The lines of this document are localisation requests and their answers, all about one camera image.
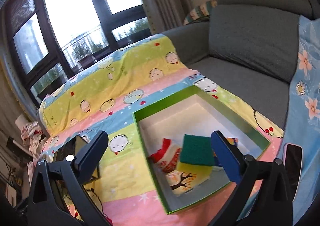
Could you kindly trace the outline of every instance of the pink flower print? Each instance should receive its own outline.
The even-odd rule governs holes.
[[[304,70],[304,75],[307,75],[307,69],[310,71],[312,69],[311,64],[308,61],[308,53],[306,50],[303,50],[302,54],[298,53],[300,59],[299,69]]]
[[[317,109],[317,105],[318,105],[318,100],[314,99],[312,100],[310,97],[309,98],[309,102],[307,102],[306,100],[304,101],[304,104],[306,105],[306,107],[309,109],[309,118],[313,119],[314,117],[319,118],[320,115],[320,109]]]

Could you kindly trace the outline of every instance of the printed cloth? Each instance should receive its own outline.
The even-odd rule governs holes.
[[[290,100],[284,141],[302,147],[302,170],[293,201],[293,223],[307,211],[319,192],[320,172],[320,19],[299,20],[296,73],[290,83]]]
[[[216,6],[217,2],[215,0],[210,0],[201,5],[196,6],[186,16],[186,18],[183,21],[183,25],[185,26],[192,23],[210,21],[211,10]]]
[[[170,39],[160,34],[115,51],[44,99],[40,116],[51,138],[43,153],[52,158],[74,136],[90,140],[104,130],[109,146],[100,160],[101,178],[86,188],[95,189],[103,212],[113,225],[205,226],[228,199],[234,184],[187,212],[167,215],[148,171],[132,116],[135,111],[193,85],[231,108],[265,136],[270,145],[260,160],[273,161],[283,131],[237,96],[185,67]],[[252,194],[259,187],[257,182]],[[92,199],[101,208],[99,200],[95,196]],[[77,215],[74,206],[70,206],[70,211]]]

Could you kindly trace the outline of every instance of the green sponge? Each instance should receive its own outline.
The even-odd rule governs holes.
[[[184,135],[180,162],[191,165],[214,166],[210,138]]]

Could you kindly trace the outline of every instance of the black cable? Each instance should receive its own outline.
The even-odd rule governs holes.
[[[94,192],[94,189],[91,188],[91,189],[85,189],[85,190],[86,190],[87,192],[92,192],[92,193],[98,198],[98,200],[99,200],[99,202],[100,202],[100,204],[101,204],[102,214],[108,217],[108,215],[106,215],[106,214],[103,212],[102,201],[100,200],[99,196]]]

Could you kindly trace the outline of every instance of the yellow sponge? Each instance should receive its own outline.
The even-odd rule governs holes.
[[[212,166],[177,163],[176,170],[167,174],[167,181],[175,195],[185,193],[210,178]]]

